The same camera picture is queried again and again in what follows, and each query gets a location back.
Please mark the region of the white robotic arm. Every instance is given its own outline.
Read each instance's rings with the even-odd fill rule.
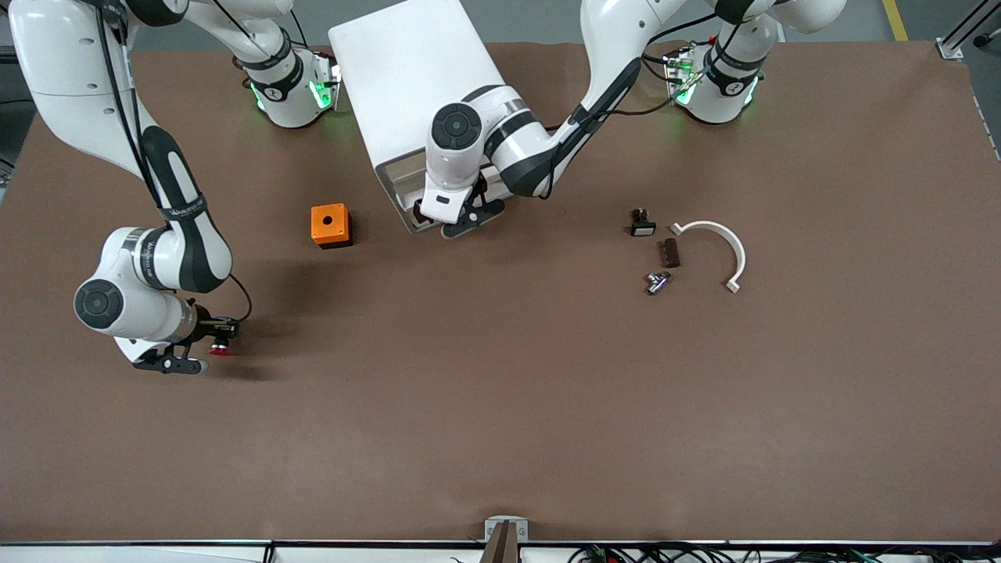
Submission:
[[[484,181],[478,175],[480,154],[496,166],[512,193],[549,197],[553,184],[636,83],[644,49],[684,2],[583,0],[581,29],[591,81],[581,103],[552,136],[510,86],[486,86],[461,103],[443,107],[428,132],[420,213],[446,223],[442,234],[450,238],[503,211],[500,200],[473,205],[482,192],[474,186]],[[834,21],[846,0],[707,2],[726,22],[724,30],[715,48],[678,60],[675,78],[678,87],[689,90],[679,103],[699,118],[723,122],[750,101],[748,92],[753,91],[758,70],[778,36],[778,24],[769,14],[809,33]],[[683,66],[687,73],[679,76]],[[718,87],[696,91],[707,82]],[[476,123],[475,136],[466,132],[465,122]],[[443,127],[443,132],[436,135],[435,127]],[[456,138],[444,134],[452,127]]]
[[[591,81],[581,103],[552,136],[514,88],[485,86],[470,92],[457,104],[463,120],[477,121],[477,136],[460,138],[447,134],[455,126],[456,104],[435,115],[427,139],[427,172],[422,215],[445,224],[442,234],[453,237],[479,226],[504,210],[503,201],[492,208],[474,207],[472,198],[480,190],[479,159],[485,155],[500,172],[508,189],[517,195],[548,197],[553,183],[601,127],[636,83],[643,68],[641,55],[685,0],[584,0],[581,29],[588,51]],[[434,127],[443,126],[435,135]],[[463,157],[455,158],[455,151]]]
[[[237,14],[262,17],[290,7],[273,0],[227,3],[242,8],[234,8]],[[157,228],[112,232],[74,300],[80,321],[114,337],[140,369],[200,373],[205,364],[187,358],[190,345],[214,337],[213,350],[224,351],[239,322],[213,318],[177,295],[218,288],[230,275],[232,257],[180,147],[135,94],[132,32],[142,23],[169,25],[185,17],[209,30],[252,67],[245,70],[254,84],[277,92],[262,108],[279,125],[307,124],[330,106],[317,97],[332,86],[324,74],[327,59],[291,49],[272,21],[244,19],[244,29],[253,31],[243,36],[212,10],[187,0],[13,0],[9,7],[14,46],[39,115],[67,144],[142,178],[164,219]],[[184,353],[175,356],[175,347]]]
[[[691,68],[708,66],[678,103],[695,118],[725,123],[751,103],[758,74],[779,37],[779,25],[815,33],[841,14],[847,0],[707,0],[723,20],[714,45],[671,57],[672,76],[684,81]]]

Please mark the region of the gray floor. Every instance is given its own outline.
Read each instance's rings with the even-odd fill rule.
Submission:
[[[926,41],[948,35],[977,4],[974,0],[897,0],[909,38]],[[990,17],[974,36],[998,28],[1001,28],[1001,11]],[[963,64],[970,67],[973,91],[984,120],[997,140],[1001,135],[1001,37],[978,49],[971,36],[963,46]]]
[[[326,31],[345,21],[374,12],[399,0],[298,0],[295,12],[311,44],[326,42]],[[580,0],[462,0],[469,18],[486,42],[532,41],[536,43],[580,43]],[[703,2],[691,1],[672,18],[684,22],[711,13]],[[294,33],[291,18],[280,22]],[[719,30],[718,24],[693,28],[687,37],[707,36]],[[219,43],[194,26],[181,24],[172,28],[148,30],[139,48],[149,49],[218,49]],[[808,36],[791,32],[790,41]],[[848,0],[839,21],[830,28],[809,36],[819,41],[878,41],[893,39],[880,0]]]
[[[398,0],[298,0],[295,12],[310,44],[326,43],[331,26],[395,4]],[[581,42],[580,0],[463,0],[462,4],[480,36],[487,42],[534,41],[538,43]],[[710,13],[703,2],[685,4],[672,18],[684,22]],[[295,34],[291,18],[279,22]],[[719,30],[708,23],[684,32],[684,38],[705,38]],[[883,12],[881,0],[848,0],[838,21],[815,35],[790,30],[790,41],[883,41],[893,34]],[[0,24],[0,45],[11,44],[8,26]],[[181,22],[166,28],[143,29],[137,36],[138,49],[221,49],[218,41],[195,26]],[[0,66],[0,101],[27,97],[27,89],[18,69]],[[27,126],[34,111],[31,104],[0,105],[0,158],[16,161]]]

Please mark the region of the black cable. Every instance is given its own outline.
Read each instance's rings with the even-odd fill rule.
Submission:
[[[577,558],[578,555],[581,555],[582,553],[585,553],[587,551],[588,551],[588,549],[584,548],[584,547],[578,549],[577,551],[575,551],[574,553],[572,553],[569,558],[567,558],[567,563],[574,563],[574,559]]]
[[[653,36],[650,39],[650,41],[647,41],[647,44],[648,45],[653,45],[654,42],[656,42],[658,39],[660,39],[660,38],[662,38],[662,37],[664,37],[666,35],[671,35],[672,33],[681,31],[683,29],[688,29],[690,27],[699,25],[700,23],[706,23],[707,21],[711,21],[711,20],[713,20],[715,18],[716,18],[716,14],[709,14],[708,16],[703,16],[703,17],[701,17],[701,18],[699,18],[697,20],[692,20],[692,21],[685,22],[685,23],[680,24],[680,25],[676,25],[675,27],[672,27],[671,29],[665,29],[664,31],[662,31],[662,32],[658,33],[657,35]]]
[[[240,323],[242,323],[242,322],[244,322],[244,321],[246,321],[247,319],[250,318],[250,314],[253,313],[253,300],[250,299],[250,292],[247,292],[247,289],[243,287],[243,284],[241,284],[240,280],[237,279],[235,275],[233,275],[232,273],[230,273],[229,274],[229,278],[236,283],[236,285],[240,288],[240,291],[243,292],[243,297],[246,298],[246,300],[247,300],[247,312],[246,312],[246,315],[244,315],[243,317],[240,317],[236,321],[230,321],[228,323],[230,326],[234,326],[235,327],[235,326],[239,325]]]
[[[714,18],[716,18],[716,14],[710,14],[708,16],[703,16],[703,17],[701,17],[701,18],[699,18],[697,20],[692,20],[692,21],[689,21],[689,22],[685,22],[685,23],[683,23],[681,25],[676,25],[675,27],[672,27],[671,29],[666,29],[666,30],[658,33],[657,35],[655,35],[654,38],[651,39],[650,41],[647,41],[647,45],[648,46],[649,45],[653,45],[655,41],[657,41],[658,39],[660,39],[662,37],[665,37],[667,35],[671,35],[672,33],[676,33],[676,32],[681,31],[683,29],[688,29],[690,27],[699,25],[700,23],[706,23],[707,21],[711,21]],[[647,60],[647,61],[650,61],[650,62],[656,62],[656,63],[661,63],[661,64],[664,63],[664,59],[663,58],[659,59],[659,58],[657,58],[657,57],[655,57],[653,55],[648,55],[647,53],[644,53],[642,55],[642,57],[643,57],[643,60]]]
[[[715,15],[714,16],[706,16],[705,18],[700,18],[698,20],[693,20],[693,21],[702,23],[703,21],[709,21],[709,19],[712,19],[714,17],[716,17],[716,16]],[[734,40],[734,37],[737,36],[737,30],[739,30],[740,28],[741,28],[741,24],[737,24],[734,27],[733,32],[730,33],[730,37],[727,38],[727,42],[724,43],[723,48],[720,49],[720,52],[716,54],[716,58],[714,58],[706,66],[713,66],[717,62],[720,61],[720,57],[722,57],[723,53],[725,53],[727,51],[727,48],[730,47],[730,43]],[[667,31],[663,31],[663,32],[659,33],[658,35],[655,35],[654,39],[656,39],[658,36],[663,36],[663,35],[667,34],[668,32],[671,32],[671,29],[669,29]],[[585,122],[592,121],[594,119],[597,119],[599,117],[604,117],[604,116],[607,116],[607,115],[648,115],[650,113],[654,113],[655,111],[660,111],[661,109],[667,107],[667,105],[669,103],[671,103],[672,101],[674,101],[674,99],[675,99],[675,96],[668,96],[668,99],[664,100],[663,103],[657,104],[656,106],[654,106],[654,107],[652,107],[650,109],[645,109],[643,111],[623,111],[623,110],[620,110],[620,109],[610,109],[608,111],[599,111],[598,113],[589,113],[588,115],[586,115],[584,117],[584,119],[581,120],[579,126],[583,127],[584,124],[585,124]],[[553,174],[556,171],[557,156],[559,156],[560,149],[564,146],[564,142],[566,142],[566,141],[557,143],[557,146],[556,146],[556,148],[553,151],[553,156],[550,157],[549,187],[547,187],[546,193],[544,195],[540,195],[539,196],[540,199],[546,200],[546,199],[549,199],[550,196],[553,195]]]
[[[299,25],[299,18],[295,16],[295,10],[288,10],[288,13],[292,15],[292,21],[295,22],[295,27],[299,30],[299,37],[302,39],[302,43],[300,43],[300,45],[302,45],[303,48],[308,49],[309,45],[306,43],[306,34],[302,33],[302,26]]]
[[[231,23],[232,23],[233,25],[235,25],[235,26],[236,26],[236,29],[239,29],[240,31],[242,31],[242,32],[243,32],[243,35],[244,35],[244,36],[246,36],[246,38],[247,38],[247,39],[248,39],[248,40],[249,40],[249,41],[250,41],[251,43],[253,43],[255,47],[257,47],[258,49],[260,49],[260,51],[261,51],[262,53],[264,53],[265,55],[267,55],[268,57],[273,57],[273,56],[274,56],[274,55],[272,55],[272,54],[268,53],[267,51],[265,51],[265,50],[263,49],[263,47],[261,47],[260,45],[258,45],[258,44],[257,44],[257,41],[255,41],[255,40],[254,40],[254,38],[253,38],[253,37],[252,37],[252,36],[250,35],[250,33],[249,33],[249,32],[248,32],[248,31],[247,31],[247,30],[246,30],[246,29],[245,29],[245,28],[244,28],[244,27],[243,27],[242,25],[240,25],[240,22],[236,21],[236,18],[234,18],[234,17],[233,17],[233,15],[229,13],[229,10],[227,10],[227,9],[225,8],[225,6],[223,6],[223,5],[222,5],[222,4],[221,4],[221,3],[219,2],[219,0],[212,0],[212,2],[214,2],[214,3],[215,3],[215,5],[216,5],[216,6],[217,6],[217,7],[218,7],[218,8],[220,9],[220,10],[222,10],[222,13],[223,13],[223,14],[224,14],[224,15],[226,16],[226,18],[228,18],[228,19],[229,19],[229,21],[230,21],[230,22],[231,22]]]
[[[139,173],[142,174],[142,179],[146,182],[146,189],[149,190],[150,196],[153,197],[153,201],[156,202],[156,206],[160,206],[160,198],[156,194],[156,188],[153,187],[153,180],[149,174],[149,168],[146,166],[145,160],[140,156],[139,149],[135,145],[135,140],[132,138],[132,130],[128,125],[128,118],[125,116],[125,108],[122,104],[121,94],[118,92],[118,79],[115,78],[115,69],[111,64],[111,48],[108,46],[108,34],[104,30],[104,15],[101,10],[95,10],[94,13],[97,17],[97,34],[101,39],[101,50],[104,53],[104,66],[108,72],[108,80],[111,81],[111,93],[115,99],[115,108],[118,110],[118,118],[121,121],[122,129],[125,132],[125,138],[128,139],[129,148],[132,149],[132,155],[135,157],[135,163],[139,167]]]

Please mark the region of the white box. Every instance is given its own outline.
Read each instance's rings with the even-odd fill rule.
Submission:
[[[441,106],[505,84],[459,0],[406,0],[328,32],[372,168],[411,232],[424,186],[424,143]],[[484,166],[487,200],[510,196]]]

